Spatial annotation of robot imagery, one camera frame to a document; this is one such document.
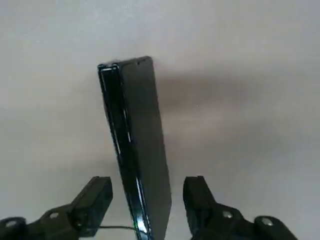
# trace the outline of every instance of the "screw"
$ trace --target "screw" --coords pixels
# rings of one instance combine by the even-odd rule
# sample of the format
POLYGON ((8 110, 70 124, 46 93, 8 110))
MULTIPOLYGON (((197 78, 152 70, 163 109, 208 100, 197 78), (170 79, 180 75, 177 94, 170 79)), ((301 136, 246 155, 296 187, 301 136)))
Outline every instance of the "screw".
POLYGON ((55 218, 58 217, 58 216, 59 216, 59 213, 58 213, 58 212, 53 212, 53 213, 50 214, 50 218, 51 218, 51 219, 55 219, 55 218))
POLYGON ((17 224, 16 221, 8 221, 8 222, 5 224, 5 226, 6 226, 7 228, 10 228, 10 227, 13 227, 13 226, 16 225, 16 224, 17 224))
POLYGON ((266 218, 266 217, 262 218, 261 221, 262 221, 265 225, 268 225, 268 226, 273 226, 273 225, 274 225, 273 222, 272 222, 269 218, 266 218))
POLYGON ((227 219, 231 219, 232 218, 232 213, 229 212, 229 211, 223 211, 222 214, 227 219))

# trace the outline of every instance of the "cable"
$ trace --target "cable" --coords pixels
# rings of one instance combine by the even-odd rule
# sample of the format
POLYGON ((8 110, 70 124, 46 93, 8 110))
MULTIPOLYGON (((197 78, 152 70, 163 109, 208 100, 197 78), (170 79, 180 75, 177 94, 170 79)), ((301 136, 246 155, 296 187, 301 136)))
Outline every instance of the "cable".
POLYGON ((132 230, 135 231, 136 233, 142 233, 148 236, 148 234, 144 231, 141 231, 139 229, 135 229, 132 226, 117 226, 117 225, 109 225, 109 226, 99 226, 98 229, 125 229, 125 230, 132 230))

